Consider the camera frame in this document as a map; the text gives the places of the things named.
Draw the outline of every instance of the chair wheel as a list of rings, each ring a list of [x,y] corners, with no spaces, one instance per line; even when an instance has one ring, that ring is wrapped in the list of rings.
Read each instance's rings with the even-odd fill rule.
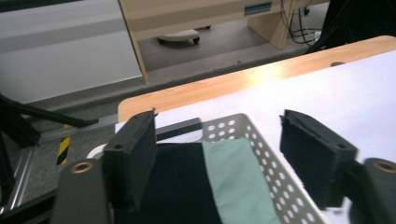
[[[163,44],[165,44],[165,41],[160,39],[160,38],[158,38],[158,43],[160,43],[160,45],[163,45]]]
[[[196,38],[194,38],[192,41],[194,41],[194,44],[198,44],[199,40],[200,40],[200,38],[199,38],[199,37],[196,37]]]

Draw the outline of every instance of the fabric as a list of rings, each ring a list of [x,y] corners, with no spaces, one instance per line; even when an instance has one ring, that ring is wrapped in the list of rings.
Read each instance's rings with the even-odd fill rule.
[[[246,138],[203,142],[206,171],[223,224],[278,224],[267,183]]]
[[[220,224],[201,143],[160,144],[141,209],[115,211],[116,223]]]

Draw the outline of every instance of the green cloth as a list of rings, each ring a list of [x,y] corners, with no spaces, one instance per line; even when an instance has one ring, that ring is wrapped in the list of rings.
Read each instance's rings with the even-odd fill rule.
[[[246,138],[203,142],[206,171],[223,224],[280,223]]]

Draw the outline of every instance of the table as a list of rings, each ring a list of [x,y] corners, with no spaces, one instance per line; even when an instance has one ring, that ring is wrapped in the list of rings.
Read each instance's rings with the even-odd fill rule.
[[[155,108],[157,112],[163,112],[252,89],[275,80],[318,71],[330,67],[334,62],[350,63],[395,49],[395,37],[379,36],[334,49],[139,95],[120,103],[119,121],[126,121],[133,115],[152,108]]]
[[[396,38],[380,36],[130,98],[120,104],[120,121],[152,107],[162,112],[159,126],[244,113],[290,173],[291,167],[277,150],[278,115],[287,108],[311,115],[339,133],[359,149],[359,162],[366,158],[396,161],[396,91],[391,75],[395,58]],[[324,69],[334,62],[348,64]],[[346,200],[342,208],[325,214],[332,223],[348,223],[349,206]]]
[[[119,0],[146,81],[149,80],[138,40],[247,19],[247,26],[277,49],[286,45],[292,13],[297,7],[329,0]],[[262,11],[247,13],[247,7]]]

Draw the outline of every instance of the black cloth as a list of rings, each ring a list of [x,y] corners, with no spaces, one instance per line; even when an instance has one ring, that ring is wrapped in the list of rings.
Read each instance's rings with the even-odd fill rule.
[[[140,211],[115,211],[116,223],[218,224],[200,143],[159,144]]]

